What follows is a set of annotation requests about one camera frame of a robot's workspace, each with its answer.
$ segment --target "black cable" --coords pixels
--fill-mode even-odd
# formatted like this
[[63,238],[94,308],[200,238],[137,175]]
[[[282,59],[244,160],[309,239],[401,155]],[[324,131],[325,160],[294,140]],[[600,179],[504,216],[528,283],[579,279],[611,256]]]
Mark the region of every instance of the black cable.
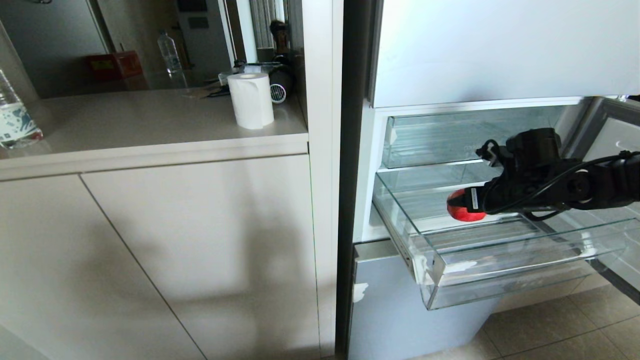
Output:
[[528,212],[528,213],[522,213],[522,215],[523,215],[525,218],[528,218],[528,219],[529,219],[529,220],[531,220],[531,221],[544,221],[544,220],[548,220],[548,219],[550,219],[550,218],[552,218],[552,217],[554,217],[554,216],[556,216],[556,215],[558,215],[558,214],[560,214],[560,213],[563,213],[563,212],[564,212],[564,210],[558,210],[558,211],[554,211],[554,212],[553,212],[553,213],[551,213],[551,214],[543,215],[543,216],[541,216],[541,217],[536,216],[536,215],[533,215],[531,212]]
[[487,213],[488,215],[494,215],[497,213],[502,213],[505,212],[508,209],[514,208],[515,206],[520,205],[521,203],[531,200],[537,196],[540,196],[540,194],[542,194],[543,192],[547,191],[551,186],[554,186],[558,181],[564,179],[565,177],[573,174],[574,172],[578,171],[578,170],[582,170],[583,168],[586,168],[588,166],[594,165],[594,164],[599,164],[599,163],[605,163],[607,161],[614,161],[614,160],[620,160],[620,159],[627,159],[630,158],[631,156],[635,156],[640,154],[639,151],[636,152],[628,152],[628,151],[621,151],[618,155],[612,155],[612,156],[605,156],[604,158],[600,158],[600,159],[595,159],[595,160],[591,160],[591,161],[587,161],[585,163],[581,163],[578,165],[575,165],[574,167],[571,167],[567,170],[565,170],[564,172],[561,172],[559,175],[557,175],[556,177],[554,177],[553,179],[547,181],[543,186],[540,187],[540,189],[538,189],[538,191],[530,193],[529,195],[522,197],[510,204],[507,204],[505,206],[501,206],[497,209],[492,209],[490,211],[486,210],[486,208],[484,208],[483,206],[483,211],[485,213]]
[[[483,149],[483,152],[484,152],[484,151],[487,151],[487,150],[489,149],[489,146],[488,146],[488,145],[489,145],[490,143],[492,143],[494,147],[497,147],[498,149],[500,149],[500,145],[498,145],[498,142],[496,142],[494,139],[489,139],[489,140],[485,141],[485,142],[484,142],[484,145],[482,145],[482,147],[481,147],[481,149]],[[491,191],[492,191],[492,190],[493,190],[493,188],[495,187],[495,184],[496,184],[496,183],[498,183],[498,181],[494,181],[494,182],[492,182],[492,183],[491,183],[491,185],[489,185],[489,188],[485,191],[485,193],[487,193],[487,194],[491,193]],[[483,209],[483,211],[484,211],[484,209],[486,208],[486,198],[487,198],[487,196],[484,196],[484,197],[482,198],[482,205],[481,205],[481,208]]]

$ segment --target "red box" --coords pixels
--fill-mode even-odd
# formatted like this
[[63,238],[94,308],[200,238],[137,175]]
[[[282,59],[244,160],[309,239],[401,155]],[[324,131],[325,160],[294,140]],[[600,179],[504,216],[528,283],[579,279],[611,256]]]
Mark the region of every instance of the red box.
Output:
[[142,75],[140,59],[135,51],[89,55],[86,62],[97,81],[114,81]]

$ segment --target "clear plastic drawer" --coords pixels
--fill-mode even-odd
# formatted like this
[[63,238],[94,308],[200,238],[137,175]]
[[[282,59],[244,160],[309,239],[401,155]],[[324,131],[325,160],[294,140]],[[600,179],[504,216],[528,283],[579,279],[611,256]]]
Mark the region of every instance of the clear plastic drawer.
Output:
[[496,297],[588,275],[588,261],[618,257],[640,236],[633,217],[567,211],[544,222],[518,214],[452,219],[447,196],[499,174],[483,163],[432,165],[376,174],[374,205],[428,309]]

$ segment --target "red object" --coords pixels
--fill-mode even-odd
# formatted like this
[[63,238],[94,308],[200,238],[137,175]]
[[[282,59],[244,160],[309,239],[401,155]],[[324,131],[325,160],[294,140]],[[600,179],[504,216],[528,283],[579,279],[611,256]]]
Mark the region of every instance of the red object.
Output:
[[462,196],[464,194],[465,194],[465,189],[459,189],[453,192],[451,195],[449,195],[449,197],[447,198],[447,211],[449,212],[449,215],[451,215],[451,217],[453,217],[456,220],[464,221],[464,222],[474,222],[474,221],[484,219],[484,217],[486,216],[486,213],[470,213],[467,211],[467,208],[463,208],[461,206],[449,205],[448,203],[449,199],[453,199],[455,197]]
[[140,59],[135,51],[89,55],[86,62],[97,81],[114,81],[142,75]]

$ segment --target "white countertop edge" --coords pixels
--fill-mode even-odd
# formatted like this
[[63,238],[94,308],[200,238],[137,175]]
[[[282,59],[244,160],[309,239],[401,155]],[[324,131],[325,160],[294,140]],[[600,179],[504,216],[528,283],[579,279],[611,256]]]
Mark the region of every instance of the white countertop edge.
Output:
[[278,145],[287,143],[306,143],[308,133],[260,136],[255,138],[235,138],[226,140],[211,140],[204,142],[168,143],[159,145],[144,145],[134,147],[119,147],[112,149],[97,149],[76,152],[61,152],[34,156],[22,156],[0,160],[0,170],[24,168],[37,165],[53,165],[70,161],[91,161],[113,159],[128,156],[145,156],[160,154],[175,154],[180,152],[223,150],[234,147],[254,147],[262,145]]

